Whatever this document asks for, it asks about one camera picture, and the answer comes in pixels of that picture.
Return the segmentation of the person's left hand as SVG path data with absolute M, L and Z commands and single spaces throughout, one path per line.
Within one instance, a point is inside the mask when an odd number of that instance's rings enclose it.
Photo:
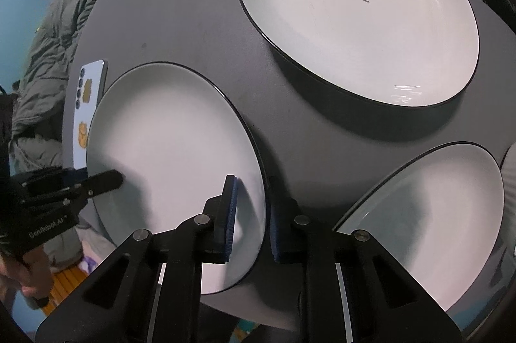
M 53 288 L 53 277 L 44 247 L 24 254 L 22 261 L 1 253 L 1 285 L 20 290 L 28 298 L 48 297 Z

